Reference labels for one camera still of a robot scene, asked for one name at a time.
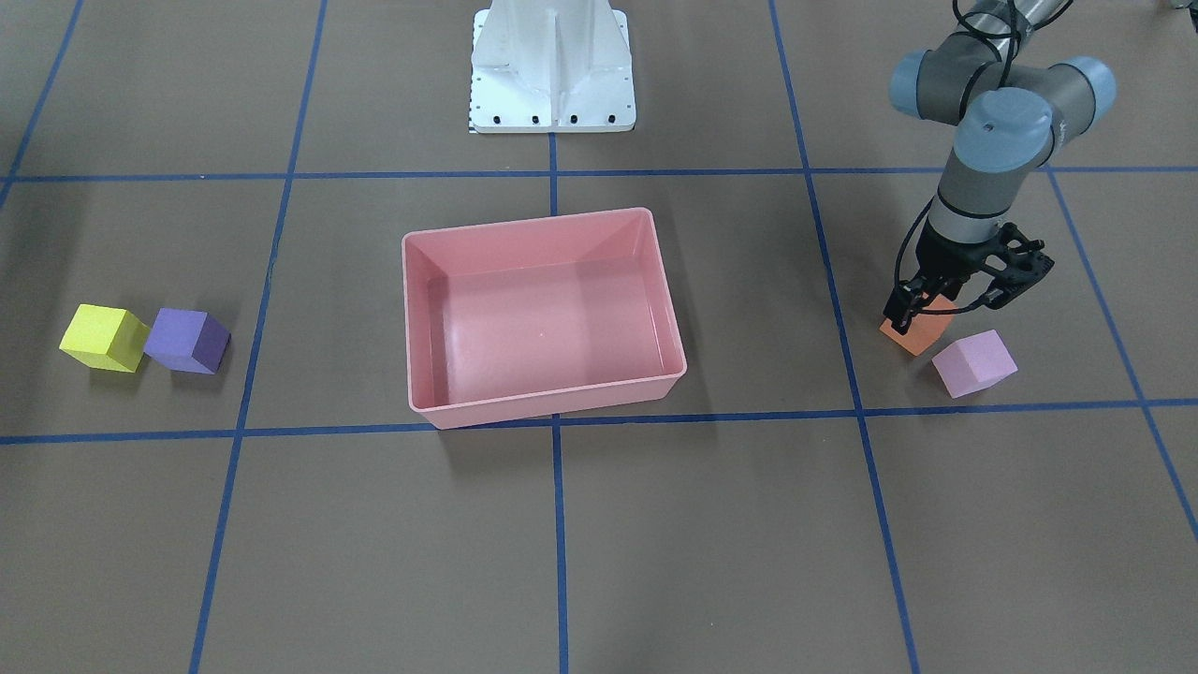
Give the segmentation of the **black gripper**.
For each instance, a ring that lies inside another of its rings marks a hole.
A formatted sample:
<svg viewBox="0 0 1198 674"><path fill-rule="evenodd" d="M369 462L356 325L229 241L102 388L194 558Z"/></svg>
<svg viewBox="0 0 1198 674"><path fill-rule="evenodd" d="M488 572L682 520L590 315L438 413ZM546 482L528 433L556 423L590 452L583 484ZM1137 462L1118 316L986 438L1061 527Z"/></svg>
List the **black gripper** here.
<svg viewBox="0 0 1198 674"><path fill-rule="evenodd" d="M984 268L984 257L997 242L997 231L982 242L954 242L926 221L916 238L916 274L912 281L895 283L883 308L890 329L906 336L924 310L958 310L961 289Z"/></svg>

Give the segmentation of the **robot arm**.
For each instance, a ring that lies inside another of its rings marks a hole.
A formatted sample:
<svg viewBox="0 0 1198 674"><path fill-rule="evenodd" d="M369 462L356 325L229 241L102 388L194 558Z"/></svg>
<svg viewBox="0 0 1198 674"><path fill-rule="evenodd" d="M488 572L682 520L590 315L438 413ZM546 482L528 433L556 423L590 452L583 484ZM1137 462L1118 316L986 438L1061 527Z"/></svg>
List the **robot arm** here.
<svg viewBox="0 0 1198 674"><path fill-rule="evenodd" d="M934 50L904 55L889 81L895 110L955 130L940 182L902 242L913 248L916 272L893 272L883 315L897 334L918 316L936 315L934 300L957 299L975 274L984 273L988 286L966 312L999 310L1043 281L1053 259L1008 214L1027 176L1099 123L1118 93L1117 77L1094 57L1015 63L1031 36L1070 8L1067 1L951 8L952 34Z"/></svg>

